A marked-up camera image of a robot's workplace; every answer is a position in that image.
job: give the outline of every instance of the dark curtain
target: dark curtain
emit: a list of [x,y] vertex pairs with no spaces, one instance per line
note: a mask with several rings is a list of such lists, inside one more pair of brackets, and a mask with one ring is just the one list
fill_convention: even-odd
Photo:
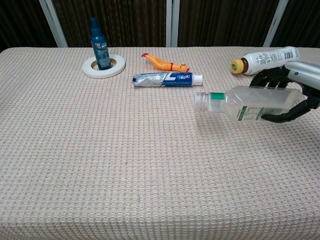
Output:
[[271,46],[320,48],[320,1],[290,0]]
[[1,0],[0,52],[12,47],[56,47],[39,0]]
[[181,0],[178,46],[264,44],[279,0]]
[[53,0],[69,47],[91,47],[96,16],[109,47],[164,47],[166,0]]

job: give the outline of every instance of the white tape roll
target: white tape roll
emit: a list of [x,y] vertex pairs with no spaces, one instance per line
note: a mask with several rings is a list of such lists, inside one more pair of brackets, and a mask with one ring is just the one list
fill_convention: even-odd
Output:
[[110,60],[115,63],[113,67],[107,70],[95,70],[93,67],[97,64],[96,57],[90,57],[82,65],[82,71],[89,78],[93,79],[105,79],[117,75],[123,71],[126,66],[126,62],[122,56],[110,54]]

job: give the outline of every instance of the yellow bottle cap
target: yellow bottle cap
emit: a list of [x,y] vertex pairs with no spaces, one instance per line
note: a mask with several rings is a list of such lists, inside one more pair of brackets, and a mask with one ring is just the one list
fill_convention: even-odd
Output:
[[240,74],[244,70],[245,65],[241,59],[233,60],[231,63],[231,72],[234,74]]

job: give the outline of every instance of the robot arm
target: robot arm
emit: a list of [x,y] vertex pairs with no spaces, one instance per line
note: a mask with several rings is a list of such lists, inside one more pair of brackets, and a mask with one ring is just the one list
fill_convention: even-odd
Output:
[[287,113],[280,115],[265,114],[261,116],[262,119],[274,123],[285,123],[320,106],[319,65],[302,61],[289,61],[282,67],[265,69],[259,72],[252,79],[250,86],[286,88],[290,82],[299,84],[307,99],[291,108]]

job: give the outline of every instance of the orange rubber chicken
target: orange rubber chicken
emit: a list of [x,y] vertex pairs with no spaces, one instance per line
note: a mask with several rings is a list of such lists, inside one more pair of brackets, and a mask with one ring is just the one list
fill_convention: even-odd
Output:
[[162,59],[156,56],[153,56],[149,53],[144,53],[141,55],[141,57],[146,57],[148,60],[150,60],[156,69],[176,71],[176,72],[182,72],[182,73],[186,73],[190,69],[185,64],[179,65],[173,62],[163,61]]

